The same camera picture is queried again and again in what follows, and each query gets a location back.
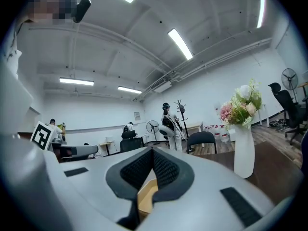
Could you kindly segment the white vase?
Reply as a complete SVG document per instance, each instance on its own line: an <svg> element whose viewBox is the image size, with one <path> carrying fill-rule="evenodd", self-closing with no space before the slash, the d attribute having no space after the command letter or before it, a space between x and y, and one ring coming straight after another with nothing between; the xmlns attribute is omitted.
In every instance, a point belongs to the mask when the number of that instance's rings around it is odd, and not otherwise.
<svg viewBox="0 0 308 231"><path fill-rule="evenodd" d="M234 173L246 179L253 174L255 145L250 128L235 125Z"/></svg>

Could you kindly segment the small wooden desk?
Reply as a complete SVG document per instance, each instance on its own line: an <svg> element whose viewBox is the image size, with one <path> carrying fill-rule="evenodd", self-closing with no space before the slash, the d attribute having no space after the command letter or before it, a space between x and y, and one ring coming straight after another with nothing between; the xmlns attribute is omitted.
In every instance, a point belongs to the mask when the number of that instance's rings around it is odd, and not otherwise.
<svg viewBox="0 0 308 231"><path fill-rule="evenodd" d="M100 143L99 147L105 152L106 156L110 156L117 152L114 141Z"/></svg>

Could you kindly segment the black white swivel chair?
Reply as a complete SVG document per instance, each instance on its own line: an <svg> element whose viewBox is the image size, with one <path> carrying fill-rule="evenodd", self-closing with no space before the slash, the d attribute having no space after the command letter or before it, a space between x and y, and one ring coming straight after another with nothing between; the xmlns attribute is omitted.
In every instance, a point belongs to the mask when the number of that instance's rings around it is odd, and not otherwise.
<svg viewBox="0 0 308 231"><path fill-rule="evenodd" d="M159 132L164 136L164 137L173 137L175 135L174 131L171 130L170 128L164 126L164 125L159 125Z"/></svg>

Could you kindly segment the black coat rack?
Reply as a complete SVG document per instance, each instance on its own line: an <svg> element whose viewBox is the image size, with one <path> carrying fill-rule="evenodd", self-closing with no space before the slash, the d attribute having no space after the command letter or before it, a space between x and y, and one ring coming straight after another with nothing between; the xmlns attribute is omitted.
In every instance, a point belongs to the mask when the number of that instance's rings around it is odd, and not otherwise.
<svg viewBox="0 0 308 231"><path fill-rule="evenodd" d="M174 102L174 104L177 106L177 109L178 109L178 111L180 112L180 110L179 110L179 105L181 104L181 100L177 100L176 102ZM189 136L188 136L188 131L187 131L187 126L186 126L186 119L184 118L184 113L181 113L180 112L180 114L181 114L181 117L182 117L182 121L183 121L183 124L184 124L184 133L185 133L185 135L186 135L186 143L187 143L187 150L186 150L186 152L187 152L187 154L189 154L189 153L192 153L193 152L193 149L191 148L191 146L188 144L188 138L189 138Z"/></svg>

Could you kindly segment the beige tray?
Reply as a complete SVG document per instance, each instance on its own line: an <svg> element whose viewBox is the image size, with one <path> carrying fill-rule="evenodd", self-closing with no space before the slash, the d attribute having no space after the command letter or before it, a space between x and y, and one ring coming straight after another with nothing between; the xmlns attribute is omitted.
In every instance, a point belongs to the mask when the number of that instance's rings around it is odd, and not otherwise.
<svg viewBox="0 0 308 231"><path fill-rule="evenodd" d="M140 222L143 222L143 220L151 213L153 209L152 198L154 193L157 191L157 178L154 171L151 170L137 195Z"/></svg>

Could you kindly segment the pink white flower bouquet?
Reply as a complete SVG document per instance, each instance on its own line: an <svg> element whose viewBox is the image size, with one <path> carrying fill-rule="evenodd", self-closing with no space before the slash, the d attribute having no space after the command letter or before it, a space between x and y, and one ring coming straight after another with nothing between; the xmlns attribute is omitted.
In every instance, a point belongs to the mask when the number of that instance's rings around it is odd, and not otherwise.
<svg viewBox="0 0 308 231"><path fill-rule="evenodd" d="M239 125L250 129L261 106L259 83L251 79L248 85L236 88L231 99L221 106L219 118L227 127Z"/></svg>

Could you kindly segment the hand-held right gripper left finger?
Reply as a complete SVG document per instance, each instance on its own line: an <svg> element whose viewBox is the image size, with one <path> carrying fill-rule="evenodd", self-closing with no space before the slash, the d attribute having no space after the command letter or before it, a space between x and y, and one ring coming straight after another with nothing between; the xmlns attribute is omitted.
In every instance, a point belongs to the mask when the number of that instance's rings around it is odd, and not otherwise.
<svg viewBox="0 0 308 231"><path fill-rule="evenodd" d="M153 168L151 148L60 166L77 192L108 220L129 230L140 225L137 195Z"/></svg>

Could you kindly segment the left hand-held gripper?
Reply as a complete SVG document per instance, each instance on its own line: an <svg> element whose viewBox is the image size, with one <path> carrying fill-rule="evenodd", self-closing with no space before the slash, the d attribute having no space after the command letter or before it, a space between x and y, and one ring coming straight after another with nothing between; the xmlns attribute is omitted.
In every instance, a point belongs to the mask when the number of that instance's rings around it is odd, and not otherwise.
<svg viewBox="0 0 308 231"><path fill-rule="evenodd" d="M54 139L51 141L53 130L48 125L39 121L30 141L44 151L53 152L59 162L64 162L77 155L90 155L98 152L97 145L81 145L73 148L66 145L66 140Z"/></svg>

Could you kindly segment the black office chair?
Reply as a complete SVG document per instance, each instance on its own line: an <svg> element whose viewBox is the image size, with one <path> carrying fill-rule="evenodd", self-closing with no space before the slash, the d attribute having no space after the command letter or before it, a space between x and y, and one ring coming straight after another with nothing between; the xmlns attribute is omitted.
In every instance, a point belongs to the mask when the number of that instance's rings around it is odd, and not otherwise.
<svg viewBox="0 0 308 231"><path fill-rule="evenodd" d="M143 138L138 137L134 130L123 132L121 137L122 137L122 141L120 142L121 153L129 152L144 147Z"/></svg>
<svg viewBox="0 0 308 231"><path fill-rule="evenodd" d="M300 125L304 121L308 122L308 104L306 104L306 108L302 108L298 103L294 103L290 93L287 90L281 90L279 83L271 83L269 87L284 110L284 120L286 125L291 128L291 130L285 132L285 137L287 138L288 133L293 133L290 139L290 145L292 145L293 139L299 134L304 135L307 130L306 128L301 128Z"/></svg>

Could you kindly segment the cluster of clear water jugs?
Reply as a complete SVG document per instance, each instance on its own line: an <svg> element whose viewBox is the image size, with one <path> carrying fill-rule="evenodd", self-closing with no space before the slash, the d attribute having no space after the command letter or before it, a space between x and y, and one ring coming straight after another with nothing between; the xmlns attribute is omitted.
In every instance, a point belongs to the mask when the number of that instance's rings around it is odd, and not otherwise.
<svg viewBox="0 0 308 231"><path fill-rule="evenodd" d="M205 126L204 130L210 132L217 141L221 141L223 143L230 141L230 136L225 125Z"/></svg>

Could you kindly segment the light wooden desk white legs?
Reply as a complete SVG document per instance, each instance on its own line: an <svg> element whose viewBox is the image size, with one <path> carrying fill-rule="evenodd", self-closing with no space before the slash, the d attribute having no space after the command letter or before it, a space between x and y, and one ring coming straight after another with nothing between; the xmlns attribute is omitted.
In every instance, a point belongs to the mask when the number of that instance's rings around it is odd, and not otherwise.
<svg viewBox="0 0 308 231"><path fill-rule="evenodd" d="M191 136L193 133L203 131L203 122L197 122L187 125L188 136Z"/></svg>

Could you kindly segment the black folding chair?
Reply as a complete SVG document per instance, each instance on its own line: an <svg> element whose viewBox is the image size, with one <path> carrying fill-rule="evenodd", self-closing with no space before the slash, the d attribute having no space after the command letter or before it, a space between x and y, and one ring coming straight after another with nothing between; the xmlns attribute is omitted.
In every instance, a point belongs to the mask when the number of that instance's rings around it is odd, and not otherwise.
<svg viewBox="0 0 308 231"><path fill-rule="evenodd" d="M212 133L208 131L197 132L189 136L187 140L187 154L194 152L192 145L212 143L214 145L215 154L217 154L216 140Z"/></svg>

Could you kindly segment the black floor fan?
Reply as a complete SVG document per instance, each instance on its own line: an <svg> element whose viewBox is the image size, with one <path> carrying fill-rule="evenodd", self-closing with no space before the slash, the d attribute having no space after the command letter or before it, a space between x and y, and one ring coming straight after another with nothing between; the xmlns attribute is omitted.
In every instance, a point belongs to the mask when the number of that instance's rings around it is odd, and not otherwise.
<svg viewBox="0 0 308 231"><path fill-rule="evenodd" d="M157 141L156 134L159 132L159 124L158 122L151 120L147 123L146 129L149 133L154 134L155 142L154 145L158 145L159 142Z"/></svg>
<svg viewBox="0 0 308 231"><path fill-rule="evenodd" d="M298 85L298 77L296 72L291 69L291 68L286 68L283 70L282 75L282 84L287 90L290 90L293 92L293 97L295 102L297 102L297 97L295 94L295 89L297 88Z"/></svg>

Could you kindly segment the ceiling air conditioner unit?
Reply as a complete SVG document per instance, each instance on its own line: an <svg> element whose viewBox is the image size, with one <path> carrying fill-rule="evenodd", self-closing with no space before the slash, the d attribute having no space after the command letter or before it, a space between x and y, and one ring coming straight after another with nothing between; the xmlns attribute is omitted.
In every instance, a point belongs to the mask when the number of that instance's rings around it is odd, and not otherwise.
<svg viewBox="0 0 308 231"><path fill-rule="evenodd" d="M169 89L172 87L172 84L170 81L167 81L165 78L159 79L156 83L150 86L150 90L157 92L157 93L162 93L165 90Z"/></svg>

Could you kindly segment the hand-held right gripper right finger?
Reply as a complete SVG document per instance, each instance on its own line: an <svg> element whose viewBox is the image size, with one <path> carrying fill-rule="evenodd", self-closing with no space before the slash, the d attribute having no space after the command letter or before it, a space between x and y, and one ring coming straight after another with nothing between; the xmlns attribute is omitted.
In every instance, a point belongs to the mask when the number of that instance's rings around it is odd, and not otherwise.
<svg viewBox="0 0 308 231"><path fill-rule="evenodd" d="M194 181L178 200L155 203L142 222L141 231L242 231L243 223L220 192L229 187L240 193L261 216L274 208L274 203L260 189L225 166L169 149L162 151L188 163L194 171Z"/></svg>

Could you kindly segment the wooden desk black legs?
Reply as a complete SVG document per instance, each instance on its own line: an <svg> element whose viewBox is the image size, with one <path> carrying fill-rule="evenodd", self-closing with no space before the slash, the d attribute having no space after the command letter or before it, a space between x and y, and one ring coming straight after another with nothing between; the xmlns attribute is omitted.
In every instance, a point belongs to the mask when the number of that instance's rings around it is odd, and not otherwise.
<svg viewBox="0 0 308 231"><path fill-rule="evenodd" d="M308 81L306 81L306 82L304 82L304 83L301 83L299 86L298 86L298 88L300 88L300 89L303 89L303 93L304 93L304 99L303 99L303 101L305 102L306 101L306 99L307 99L307 91L306 91L306 87L308 87Z"/></svg>

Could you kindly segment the person's torso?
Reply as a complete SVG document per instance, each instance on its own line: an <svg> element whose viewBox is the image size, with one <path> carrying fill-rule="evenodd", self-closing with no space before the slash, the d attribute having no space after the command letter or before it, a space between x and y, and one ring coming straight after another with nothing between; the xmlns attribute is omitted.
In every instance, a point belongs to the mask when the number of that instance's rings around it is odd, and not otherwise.
<svg viewBox="0 0 308 231"><path fill-rule="evenodd" d="M19 58L15 23L0 45L0 135L16 134L33 97L18 79Z"/></svg>

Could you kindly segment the white table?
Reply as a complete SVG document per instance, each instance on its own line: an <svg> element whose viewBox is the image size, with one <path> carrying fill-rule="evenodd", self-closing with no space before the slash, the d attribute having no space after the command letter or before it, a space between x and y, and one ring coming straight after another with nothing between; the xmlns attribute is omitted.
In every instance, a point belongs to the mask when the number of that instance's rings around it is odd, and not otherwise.
<svg viewBox="0 0 308 231"><path fill-rule="evenodd" d="M266 121L266 126L270 127L269 115L267 105L264 103L261 105L261 108L258 110L258 118L259 118L259 125L262 126L262 123Z"/></svg>

